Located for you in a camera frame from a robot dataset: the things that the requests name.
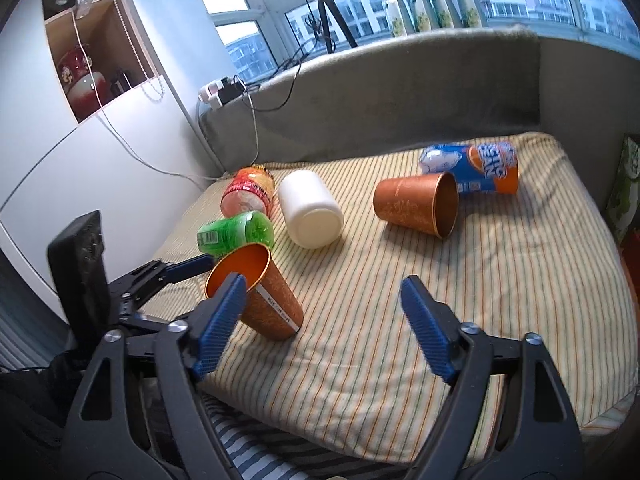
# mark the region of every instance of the red jar on shelf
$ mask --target red jar on shelf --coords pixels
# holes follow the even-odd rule
[[[83,43],[82,46],[87,51],[88,45]],[[100,72],[92,70],[92,65],[91,57],[87,56],[85,59],[79,45],[69,50],[58,63],[62,88],[79,121],[85,120],[100,109],[100,103],[94,92],[94,81],[102,104],[111,100],[107,81]]]

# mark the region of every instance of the black cable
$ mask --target black cable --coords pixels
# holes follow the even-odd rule
[[[242,92],[242,95],[240,96],[242,104],[244,104],[244,106],[246,106],[250,110],[253,110],[254,112],[276,112],[276,111],[280,110],[281,108],[284,107],[285,104],[287,104],[289,102],[289,99],[291,99],[291,94],[293,93],[293,87],[296,84],[296,79],[298,79],[298,74],[300,73],[300,69],[301,68],[302,68],[302,60],[300,60],[300,62],[298,63],[298,70],[296,70],[296,73],[293,76],[293,81],[291,82],[291,88],[289,88],[289,94],[287,95],[287,98],[284,99],[284,101],[283,101],[283,103],[281,105],[276,106],[275,108],[255,108],[255,107],[252,107],[251,103],[247,103],[244,100],[244,95],[248,93],[248,89],[245,90],[244,92]]]
[[[314,12],[311,10],[311,4],[309,3],[309,0],[305,0],[305,2],[306,8],[309,9],[309,16],[305,20],[305,23],[313,30],[316,40],[320,41],[320,35],[322,35],[322,38],[324,40],[330,40],[332,43],[332,51],[335,52],[335,41],[334,38],[331,37],[331,32],[328,30],[322,30],[322,23],[316,20]]]
[[[332,42],[332,50],[335,52],[335,41],[334,38],[331,37],[331,35],[327,36],[325,31],[322,30],[322,23],[319,22],[318,20],[316,20],[316,17],[313,14],[313,10],[311,9],[311,3],[309,2],[309,0],[305,0],[306,2],[306,8],[309,9],[309,16],[305,19],[305,23],[311,28],[311,30],[313,31],[314,34],[314,38],[312,40],[307,40],[307,41],[303,41],[303,43],[301,44],[300,42],[298,42],[298,49],[293,53],[293,56],[289,57],[289,59],[284,60],[280,65],[278,65],[276,67],[276,70],[274,70],[274,72],[266,79],[271,80],[272,78],[274,78],[276,75],[278,75],[278,73],[281,70],[287,70],[288,68],[290,68],[294,62],[298,63],[298,70],[296,70],[296,73],[293,76],[293,81],[291,81],[291,86],[289,88],[289,93],[287,94],[286,99],[284,99],[284,101],[282,102],[282,104],[273,107],[273,108],[255,108],[251,105],[251,103],[248,103],[245,99],[245,95],[248,94],[251,91],[257,91],[260,89],[261,87],[261,83],[256,83],[253,85],[244,85],[244,91],[242,92],[240,99],[242,101],[242,104],[244,106],[246,106],[247,108],[249,108],[249,110],[252,110],[254,112],[276,112],[278,110],[280,110],[281,108],[283,108],[288,102],[289,99],[291,99],[291,95],[293,94],[293,88],[296,85],[296,81],[298,79],[298,75],[300,74],[300,70],[302,69],[302,63],[306,60],[306,58],[308,58],[313,51],[316,49],[316,47],[318,46],[318,43],[320,42],[321,39],[323,40],[327,40],[329,39]],[[304,52],[304,47],[307,43],[309,43],[309,41],[315,41],[314,46],[311,48],[311,50],[309,52]],[[300,56],[300,58],[296,59],[296,56],[298,55],[298,53],[302,52],[302,55]],[[236,78],[239,80],[239,77],[236,75],[234,76],[234,82],[236,81]]]

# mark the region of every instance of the white cable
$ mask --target white cable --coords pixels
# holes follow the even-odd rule
[[[151,82],[151,79],[149,78],[149,76],[146,73],[144,65],[140,61],[140,57],[138,56],[138,52],[136,51],[136,48],[133,45],[133,41],[131,40],[131,37],[129,35],[129,31],[127,30],[127,27],[125,25],[124,19],[122,17],[121,12],[120,12],[120,7],[118,6],[118,1],[117,0],[113,0],[113,3],[115,5],[115,7],[116,7],[116,11],[117,11],[118,16],[120,18],[120,23],[122,24],[122,28],[123,28],[126,36],[127,36],[127,39],[129,40],[129,45],[130,45],[134,55],[136,56],[136,60],[138,61],[138,65],[140,66],[140,69],[142,70],[143,75],[146,78],[146,82],[148,82],[151,85],[151,88],[153,88],[161,98],[164,97],[164,85],[162,84],[162,80],[160,78],[158,78],[158,82],[160,83],[160,89],[161,89],[161,91],[158,91],[156,89],[156,87],[153,85],[153,83]],[[104,106],[102,105],[102,101],[100,100],[100,95],[98,94],[98,87],[97,87],[97,84],[96,84],[95,79],[94,79],[94,72],[93,72],[93,70],[91,70],[91,67],[89,65],[89,57],[87,56],[87,53],[84,50],[84,46],[82,46],[82,40],[80,39],[80,33],[78,31],[78,25],[76,23],[76,14],[75,14],[75,12],[72,12],[72,19],[73,19],[73,24],[74,24],[74,30],[76,32],[76,39],[78,40],[78,45],[80,46],[80,49],[82,50],[82,55],[84,56],[84,61],[85,61],[86,65],[87,65],[87,68],[89,69],[89,75],[91,76],[91,81],[93,83],[95,97],[98,100],[98,104],[100,105],[100,111],[102,112],[102,115],[104,116],[104,120],[109,125],[107,127],[107,129],[108,129],[109,133],[120,143],[120,145],[127,152],[127,154],[129,156],[131,156],[134,160],[138,161],[140,164],[143,164],[144,166],[146,166],[150,170],[153,170],[153,171],[155,171],[157,173],[165,174],[165,175],[168,175],[168,176],[179,176],[181,178],[185,178],[185,179],[189,180],[192,184],[194,184],[196,187],[198,187],[199,190],[201,190],[203,192],[204,192],[204,189],[202,189],[200,184],[198,184],[194,180],[194,178],[199,178],[199,179],[203,179],[203,180],[210,180],[212,182],[216,182],[217,180],[219,180],[220,177],[210,177],[210,176],[202,176],[202,175],[182,174],[182,173],[175,173],[173,171],[160,170],[159,168],[156,168],[152,164],[149,164],[146,160],[144,160],[142,157],[140,157],[136,153],[136,151],[126,141],[126,139],[124,139],[124,137],[122,137],[120,135],[120,133],[117,131],[116,127],[113,126],[113,124],[111,123],[111,121],[109,120],[109,118],[107,116],[107,113],[104,111]],[[246,85],[244,84],[244,82],[240,78],[238,78],[238,80],[240,81],[240,83],[244,87],[244,90],[246,91]],[[254,131],[255,131],[256,152],[255,152],[254,160],[252,160],[252,163],[250,164],[250,166],[252,166],[255,163],[255,161],[258,159],[258,155],[260,153],[260,145],[258,143],[258,126],[257,126],[257,122],[256,122],[256,119],[255,119],[254,103],[253,103],[253,101],[251,99],[251,95],[249,94],[249,92],[247,92],[247,95],[249,96],[249,102],[250,102],[251,108],[252,108],[252,115],[254,117]]]
[[[258,142],[258,124],[255,122],[255,108],[254,108],[254,101],[251,99],[251,93],[247,91],[246,85],[244,84],[244,81],[242,81],[242,79],[238,77],[238,81],[244,88],[244,93],[247,94],[247,96],[249,97],[249,104],[251,105],[251,113],[254,116],[255,156],[254,156],[254,160],[252,160],[251,164],[249,164],[249,166],[252,166],[255,164],[255,161],[258,160],[258,155],[260,155],[260,142]]]
[[[202,189],[202,187],[200,187],[200,184],[198,184],[194,178],[201,178],[203,180],[212,180],[212,181],[217,181],[219,179],[219,177],[210,177],[210,176],[201,176],[201,175],[188,175],[188,174],[182,174],[182,173],[174,173],[173,171],[165,171],[165,170],[160,170],[158,168],[156,168],[155,166],[149,164],[147,161],[143,160],[136,152],[135,150],[129,145],[129,143],[118,133],[117,129],[113,126],[113,124],[111,124],[111,121],[109,120],[109,118],[107,117],[107,114],[104,111],[104,106],[102,105],[102,101],[100,100],[100,96],[98,95],[98,86],[95,82],[94,79],[94,72],[91,70],[91,66],[89,65],[89,57],[87,56],[85,50],[84,50],[84,46],[82,46],[82,40],[80,39],[80,33],[78,32],[78,25],[76,24],[76,14],[74,12],[71,13],[71,17],[74,23],[74,29],[76,31],[76,39],[78,40],[78,45],[80,46],[80,49],[82,50],[82,55],[84,56],[84,62],[87,64],[88,69],[90,70],[89,75],[91,76],[91,81],[93,83],[93,87],[94,87],[94,93],[95,93],[95,97],[96,99],[98,99],[98,104],[100,105],[100,111],[102,112],[105,121],[107,122],[107,124],[109,125],[109,127],[107,128],[109,133],[115,137],[115,139],[120,143],[120,145],[124,148],[124,150],[130,155],[132,156],[132,158],[136,161],[138,161],[140,164],[143,164],[144,166],[148,167],[150,170],[156,171],[158,173],[161,174],[165,174],[165,175],[169,175],[169,176],[179,176],[181,178],[185,178],[187,180],[189,180],[192,184],[194,184],[195,186],[198,187],[199,190],[204,192],[204,189]]]

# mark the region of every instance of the bed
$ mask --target bed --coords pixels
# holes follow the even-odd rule
[[[617,249],[561,145],[537,132],[508,139],[518,150],[517,195],[463,197],[444,241],[373,213],[377,182],[418,174],[418,150],[270,165],[276,182],[297,168],[318,172],[342,207],[344,232],[330,246],[303,250],[276,208],[273,257],[305,311],[304,326],[296,338],[273,343],[239,324],[203,391],[340,456],[408,466],[447,393],[399,306],[401,279],[417,274],[459,319],[489,334],[542,335],[585,442],[615,430],[638,382],[636,307]],[[206,190],[156,257],[198,254],[196,231],[221,216],[227,184]],[[204,298],[206,277],[165,288],[145,312],[172,319],[191,310]],[[494,379],[469,461],[482,457],[489,439]]]

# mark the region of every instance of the cup rim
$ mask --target cup rim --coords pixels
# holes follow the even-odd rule
[[[271,249],[268,248],[265,244],[261,244],[260,242],[252,242],[250,244],[245,244],[245,245],[243,245],[241,247],[238,247],[238,248],[234,249],[229,254],[225,254],[225,256],[220,258],[218,260],[218,262],[213,266],[213,269],[210,270],[209,275],[207,276],[207,281],[206,281],[205,286],[204,286],[205,298],[207,298],[209,300],[210,298],[213,297],[213,296],[209,295],[209,282],[211,281],[211,277],[213,276],[213,273],[216,272],[216,270],[218,270],[218,267],[220,266],[220,264],[222,264],[222,262],[224,262],[232,254],[235,254],[238,251],[241,251],[242,249],[245,249],[245,248],[251,247],[251,246],[264,247],[264,249],[267,251],[267,261],[264,264],[264,269],[262,270],[260,276],[250,286],[247,286],[246,291],[247,292],[251,292],[262,281],[262,279],[264,278],[265,274],[267,273],[267,270],[269,270],[269,265],[271,264]]]
[[[458,220],[458,212],[460,209],[460,206],[458,205],[456,207],[456,211],[453,215],[453,218],[451,219],[449,229],[447,230],[447,232],[441,233],[440,226],[438,225],[437,210],[438,210],[438,199],[440,198],[440,195],[443,193],[442,181],[445,178],[448,180],[453,179],[453,186],[456,189],[456,198],[458,199],[458,203],[460,202],[460,194],[458,192],[456,177],[453,175],[453,173],[451,173],[450,171],[444,171],[441,174],[439,174],[438,179],[436,180],[435,192],[433,194],[433,207],[431,208],[431,216],[433,218],[433,230],[435,231],[435,235],[441,240],[444,240],[445,238],[449,237],[449,235],[453,232],[453,229],[456,226],[456,221]]]

